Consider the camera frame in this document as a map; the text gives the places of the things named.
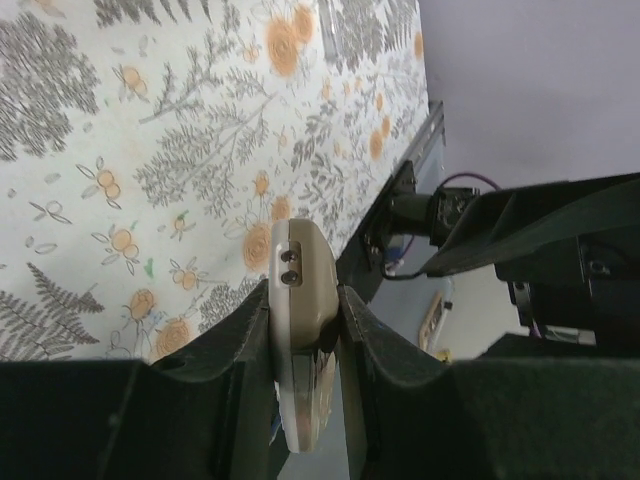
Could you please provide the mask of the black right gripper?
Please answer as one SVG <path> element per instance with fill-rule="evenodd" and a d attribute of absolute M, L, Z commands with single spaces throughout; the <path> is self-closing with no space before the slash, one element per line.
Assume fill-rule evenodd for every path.
<path fill-rule="evenodd" d="M 591 331 L 598 345 L 637 345 L 639 236 L 592 233 L 638 224 L 637 173 L 491 191 L 470 203 L 424 273 L 496 264 L 531 332 L 562 327 Z"/>

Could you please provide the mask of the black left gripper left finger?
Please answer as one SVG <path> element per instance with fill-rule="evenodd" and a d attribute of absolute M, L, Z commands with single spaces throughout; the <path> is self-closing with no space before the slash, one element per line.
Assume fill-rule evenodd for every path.
<path fill-rule="evenodd" d="M 264 479 L 274 409 L 268 285 L 173 354 L 5 362 L 5 479 Z"/>

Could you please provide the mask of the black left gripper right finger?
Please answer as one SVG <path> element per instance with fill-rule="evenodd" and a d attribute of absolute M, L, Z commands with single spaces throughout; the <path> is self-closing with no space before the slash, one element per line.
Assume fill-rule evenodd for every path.
<path fill-rule="evenodd" d="M 507 334 L 444 363 L 338 291 L 353 479 L 635 479 L 639 361 Z"/>

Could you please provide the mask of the grey remote control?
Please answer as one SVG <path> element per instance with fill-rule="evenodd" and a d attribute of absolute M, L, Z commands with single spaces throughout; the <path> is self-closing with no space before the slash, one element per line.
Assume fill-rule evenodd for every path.
<path fill-rule="evenodd" d="M 269 342 L 287 448 L 314 450 L 329 416 L 339 328 L 335 259 L 309 219 L 272 227 Z"/>

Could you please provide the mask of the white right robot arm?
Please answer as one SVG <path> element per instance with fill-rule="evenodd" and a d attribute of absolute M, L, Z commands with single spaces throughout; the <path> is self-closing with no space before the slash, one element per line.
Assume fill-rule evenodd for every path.
<path fill-rule="evenodd" d="M 586 330 L 601 348 L 638 348 L 638 174 L 484 194 L 441 184 L 394 196 L 388 212 L 387 233 L 426 237 L 437 249 L 419 275 L 491 265 L 532 333 Z"/>

